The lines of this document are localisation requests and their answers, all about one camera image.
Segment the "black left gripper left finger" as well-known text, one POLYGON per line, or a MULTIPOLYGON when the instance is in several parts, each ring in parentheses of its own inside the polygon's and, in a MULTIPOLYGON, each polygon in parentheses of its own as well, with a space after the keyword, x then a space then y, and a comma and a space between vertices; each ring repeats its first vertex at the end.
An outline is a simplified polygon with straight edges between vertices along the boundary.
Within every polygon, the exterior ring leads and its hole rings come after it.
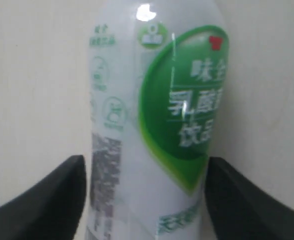
POLYGON ((72 240, 87 196, 83 155, 72 155, 41 181, 0 206, 0 240, 72 240))

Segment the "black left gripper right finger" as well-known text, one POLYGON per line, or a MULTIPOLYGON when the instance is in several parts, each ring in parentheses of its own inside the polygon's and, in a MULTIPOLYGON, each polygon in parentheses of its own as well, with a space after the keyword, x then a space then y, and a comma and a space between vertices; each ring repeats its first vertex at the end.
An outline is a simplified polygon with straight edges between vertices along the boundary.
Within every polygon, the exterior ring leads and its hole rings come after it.
POLYGON ((221 157, 210 157, 205 200, 219 240, 294 240, 294 209, 248 180, 221 157))

